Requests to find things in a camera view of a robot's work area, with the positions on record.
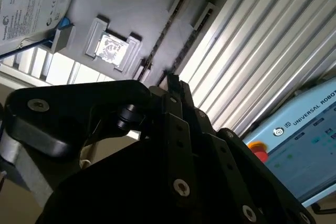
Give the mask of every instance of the hard drive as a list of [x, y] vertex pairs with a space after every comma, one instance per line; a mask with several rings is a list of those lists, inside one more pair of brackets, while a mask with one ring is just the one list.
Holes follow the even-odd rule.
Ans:
[[48, 38], [71, 0], [1, 0], [0, 55]]

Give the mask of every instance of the gray metal plate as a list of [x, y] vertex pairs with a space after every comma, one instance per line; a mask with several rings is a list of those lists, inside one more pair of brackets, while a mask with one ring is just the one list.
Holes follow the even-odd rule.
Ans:
[[[207, 1], [222, 7], [226, 0], [189, 2], [186, 10], [173, 23], [156, 54], [150, 76], [145, 81], [147, 86], [156, 84], [163, 69], [172, 65], [193, 30], [191, 24], [202, 13]], [[76, 27], [76, 35], [68, 47], [60, 53], [113, 79], [124, 79], [122, 74], [112, 74], [112, 66], [108, 63], [92, 61], [92, 58], [85, 56], [83, 49], [92, 21], [101, 15], [110, 21], [108, 29], [112, 32], [124, 38], [131, 33], [142, 37], [141, 51], [131, 67], [131, 71], [135, 71], [141, 58], [150, 54], [169, 18], [169, 9], [173, 2], [174, 0], [72, 0], [67, 16]]]

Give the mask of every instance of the silver screw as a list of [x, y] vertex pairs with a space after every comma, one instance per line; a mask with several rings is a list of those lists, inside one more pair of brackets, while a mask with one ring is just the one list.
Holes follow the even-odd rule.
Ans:
[[186, 181], [182, 179], [176, 179], [174, 181], [174, 189], [175, 191], [181, 195], [182, 197], [188, 197], [190, 194], [190, 188], [189, 185], [186, 183]]
[[243, 205], [243, 213], [249, 221], [251, 222], [257, 221], [256, 214], [253, 212], [253, 210], [249, 206]]
[[41, 99], [31, 99], [27, 105], [31, 110], [36, 112], [46, 112], [50, 109], [49, 104]]
[[229, 138], [233, 138], [233, 137], [234, 137], [234, 135], [233, 135], [230, 131], [227, 131], [226, 134], [227, 134], [227, 136], [228, 136]]
[[303, 212], [300, 212], [300, 216], [307, 224], [310, 224], [310, 220]]

